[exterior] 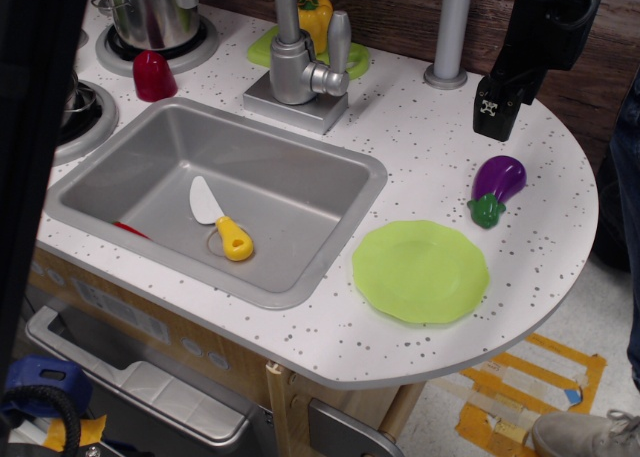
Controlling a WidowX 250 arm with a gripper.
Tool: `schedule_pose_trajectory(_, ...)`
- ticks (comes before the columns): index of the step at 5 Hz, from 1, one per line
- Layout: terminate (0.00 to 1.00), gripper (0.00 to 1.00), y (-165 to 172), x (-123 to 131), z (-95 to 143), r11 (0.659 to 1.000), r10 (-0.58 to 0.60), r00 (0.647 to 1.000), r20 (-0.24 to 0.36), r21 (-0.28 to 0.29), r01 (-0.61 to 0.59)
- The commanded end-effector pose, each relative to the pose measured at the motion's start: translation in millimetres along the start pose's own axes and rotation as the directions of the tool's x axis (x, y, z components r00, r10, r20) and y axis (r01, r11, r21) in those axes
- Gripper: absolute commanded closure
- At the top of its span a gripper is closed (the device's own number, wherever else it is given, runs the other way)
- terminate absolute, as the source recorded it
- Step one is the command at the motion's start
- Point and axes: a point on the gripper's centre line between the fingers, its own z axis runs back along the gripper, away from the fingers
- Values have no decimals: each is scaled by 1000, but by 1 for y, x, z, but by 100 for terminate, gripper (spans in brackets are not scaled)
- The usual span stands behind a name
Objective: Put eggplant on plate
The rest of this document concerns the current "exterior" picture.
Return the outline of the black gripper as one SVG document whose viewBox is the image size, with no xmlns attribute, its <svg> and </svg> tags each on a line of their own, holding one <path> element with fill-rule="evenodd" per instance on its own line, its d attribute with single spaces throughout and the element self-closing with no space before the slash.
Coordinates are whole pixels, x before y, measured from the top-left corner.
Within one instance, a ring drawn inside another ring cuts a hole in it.
<svg viewBox="0 0 640 457">
<path fill-rule="evenodd" d="M 510 25 L 501 51 L 488 76 L 477 87 L 473 130 L 506 142 L 521 104 L 529 105 L 546 77 L 544 24 Z"/>
</svg>

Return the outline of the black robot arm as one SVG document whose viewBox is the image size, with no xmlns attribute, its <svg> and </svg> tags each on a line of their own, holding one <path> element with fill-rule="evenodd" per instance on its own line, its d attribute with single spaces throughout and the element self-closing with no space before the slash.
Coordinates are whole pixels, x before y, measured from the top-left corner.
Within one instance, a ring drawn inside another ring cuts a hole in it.
<svg viewBox="0 0 640 457">
<path fill-rule="evenodd" d="M 505 142 L 520 107 L 530 105 L 550 70 L 569 71 L 581 55 L 601 0 L 515 0 L 489 75 L 478 84 L 476 133 Z"/>
</svg>

